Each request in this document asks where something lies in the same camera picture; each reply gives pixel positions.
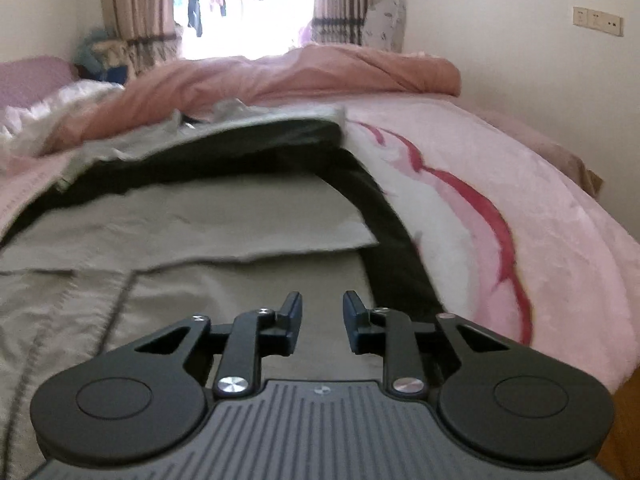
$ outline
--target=wall switch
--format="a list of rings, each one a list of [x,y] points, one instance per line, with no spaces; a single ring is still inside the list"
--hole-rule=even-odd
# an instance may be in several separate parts
[[[622,18],[601,10],[574,7],[574,25],[622,36]]]
[[[586,27],[588,11],[589,9],[585,9],[584,7],[574,7],[574,25]]]

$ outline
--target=gray garment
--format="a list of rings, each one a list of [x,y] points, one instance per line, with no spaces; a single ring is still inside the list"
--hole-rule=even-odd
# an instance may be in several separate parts
[[[88,143],[59,184],[96,160],[144,157],[228,124],[169,121]],[[315,177],[149,186],[47,212],[0,253],[0,451],[9,457],[0,454],[0,475],[25,478],[42,462],[29,418],[42,382],[196,313],[231,322],[298,290],[298,349],[266,359],[264,377],[380,377],[379,359],[351,354],[341,315],[345,290],[372,303],[355,250],[374,243],[357,209]]]

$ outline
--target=striped curtain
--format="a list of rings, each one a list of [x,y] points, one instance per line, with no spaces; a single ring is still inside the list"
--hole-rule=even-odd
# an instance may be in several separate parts
[[[102,0],[102,13],[105,26],[126,42],[130,77],[180,55],[174,0]]]
[[[317,43],[362,43],[369,0],[315,0],[311,22]]]

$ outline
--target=white wall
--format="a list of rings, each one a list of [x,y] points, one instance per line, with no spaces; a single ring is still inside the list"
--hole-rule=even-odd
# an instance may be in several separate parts
[[[405,1],[405,50],[447,57],[463,95],[580,155],[640,239],[640,0]],[[573,6],[623,16],[625,37],[573,26]]]
[[[78,41],[101,26],[100,0],[0,0],[0,61],[70,59]]]

